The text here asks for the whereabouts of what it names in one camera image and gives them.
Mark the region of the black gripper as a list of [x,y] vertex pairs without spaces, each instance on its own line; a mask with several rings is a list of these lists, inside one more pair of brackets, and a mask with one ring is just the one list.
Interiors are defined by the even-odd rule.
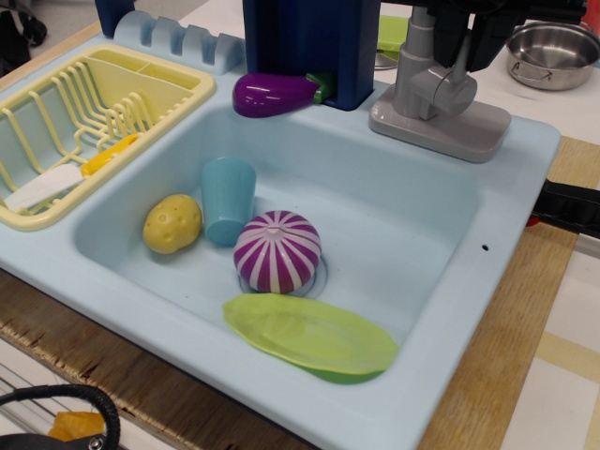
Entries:
[[469,30],[470,14],[476,15],[466,65],[468,72],[485,69],[491,64],[512,36],[519,20],[580,23],[587,12],[584,0],[408,1],[407,4],[437,11],[434,59],[444,68],[456,63]]

